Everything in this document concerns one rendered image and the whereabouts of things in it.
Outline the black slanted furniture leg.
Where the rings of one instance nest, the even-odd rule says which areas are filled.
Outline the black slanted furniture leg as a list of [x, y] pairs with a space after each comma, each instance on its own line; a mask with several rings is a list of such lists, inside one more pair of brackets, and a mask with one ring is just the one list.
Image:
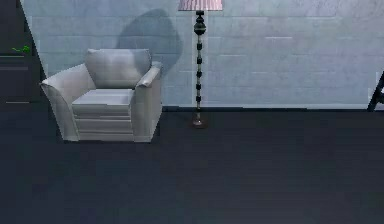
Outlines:
[[382, 73], [378, 84], [375, 88], [375, 91], [371, 97], [371, 100], [368, 104], [367, 110], [372, 112], [375, 110], [378, 103], [384, 104], [384, 93], [382, 90], [384, 89], [384, 72]]

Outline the pink shade floor lamp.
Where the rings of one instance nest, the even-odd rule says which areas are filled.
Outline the pink shade floor lamp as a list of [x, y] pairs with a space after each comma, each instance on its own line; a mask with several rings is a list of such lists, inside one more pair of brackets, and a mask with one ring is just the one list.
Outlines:
[[206, 32], [206, 25], [205, 20], [203, 16], [205, 15], [206, 11], [222, 11], [223, 10], [223, 3], [222, 0], [180, 0], [178, 5], [179, 11], [194, 11], [196, 15], [195, 24], [193, 26], [193, 31], [197, 35], [197, 43], [196, 43], [196, 50], [197, 50], [197, 57], [196, 57], [196, 64], [197, 64], [197, 70], [196, 70], [196, 110], [193, 115], [192, 119], [192, 126], [195, 128], [203, 129], [207, 126], [207, 122], [202, 118], [202, 110], [201, 110], [201, 78], [203, 75], [202, 72], [202, 63], [203, 58], [201, 51], [203, 49], [203, 43], [201, 40], [201, 37]]

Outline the black shelf unit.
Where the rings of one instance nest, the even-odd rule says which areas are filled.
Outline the black shelf unit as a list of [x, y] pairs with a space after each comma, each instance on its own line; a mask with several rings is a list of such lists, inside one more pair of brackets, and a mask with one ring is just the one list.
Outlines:
[[[24, 45], [29, 53], [13, 51]], [[39, 101], [43, 76], [21, 0], [0, 0], [0, 104]]]

